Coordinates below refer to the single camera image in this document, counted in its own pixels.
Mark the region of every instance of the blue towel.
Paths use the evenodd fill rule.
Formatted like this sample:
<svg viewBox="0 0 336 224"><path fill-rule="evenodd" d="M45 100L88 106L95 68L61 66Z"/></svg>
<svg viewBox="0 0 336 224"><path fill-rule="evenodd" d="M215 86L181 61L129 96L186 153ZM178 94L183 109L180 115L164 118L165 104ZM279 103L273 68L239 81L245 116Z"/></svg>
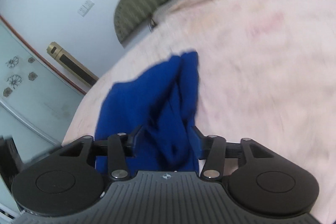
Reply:
<svg viewBox="0 0 336 224"><path fill-rule="evenodd" d="M132 174L137 170L196 171L198 160L187 136L195 124L198 98L198 55L172 56L138 79L116 83L102 104L95 140L119 132L145 129L135 158L127 158ZM107 173L107 157L97 157L96 169Z"/></svg>

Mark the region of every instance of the pink bedsheet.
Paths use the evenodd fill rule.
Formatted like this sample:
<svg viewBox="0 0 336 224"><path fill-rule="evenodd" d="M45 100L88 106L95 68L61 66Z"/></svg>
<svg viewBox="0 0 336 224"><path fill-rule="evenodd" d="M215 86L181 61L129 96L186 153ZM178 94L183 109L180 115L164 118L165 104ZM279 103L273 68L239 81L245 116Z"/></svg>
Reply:
<svg viewBox="0 0 336 224"><path fill-rule="evenodd" d="M95 131L115 82L171 54L199 53L196 125L250 137L310 171L312 214L336 220L336 0L182 0L84 97L64 143Z"/></svg>

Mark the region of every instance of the glass cabinet door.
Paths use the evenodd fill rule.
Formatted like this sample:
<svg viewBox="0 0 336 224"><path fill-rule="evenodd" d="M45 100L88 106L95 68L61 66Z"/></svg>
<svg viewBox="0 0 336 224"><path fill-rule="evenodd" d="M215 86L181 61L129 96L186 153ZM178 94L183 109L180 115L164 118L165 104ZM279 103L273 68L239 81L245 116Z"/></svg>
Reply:
<svg viewBox="0 0 336 224"><path fill-rule="evenodd" d="M34 156L54 147L50 142L26 127L2 106L0 106L0 125L0 136L5 139L8 137L13 138L23 162L27 162ZM10 191L0 177L0 209L2 205L16 213L20 212Z"/></svg>
<svg viewBox="0 0 336 224"><path fill-rule="evenodd" d="M3 23L0 47L1 103L43 138L61 143L83 94L37 60Z"/></svg>

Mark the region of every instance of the light switch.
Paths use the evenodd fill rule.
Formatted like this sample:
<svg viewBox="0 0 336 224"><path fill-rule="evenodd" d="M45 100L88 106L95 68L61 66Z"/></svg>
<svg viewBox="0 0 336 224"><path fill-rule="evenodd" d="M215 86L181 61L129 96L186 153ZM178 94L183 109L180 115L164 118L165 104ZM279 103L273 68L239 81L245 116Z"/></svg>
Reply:
<svg viewBox="0 0 336 224"><path fill-rule="evenodd" d="M86 0L85 3L79 8L78 13L83 17L94 6L91 0Z"/></svg>
<svg viewBox="0 0 336 224"><path fill-rule="evenodd" d="M83 6L90 10L92 8L92 6L94 6L94 3L91 0L86 0L86 2L83 4Z"/></svg>
<svg viewBox="0 0 336 224"><path fill-rule="evenodd" d="M83 5L79 8L78 13L83 17L89 10L86 9Z"/></svg>

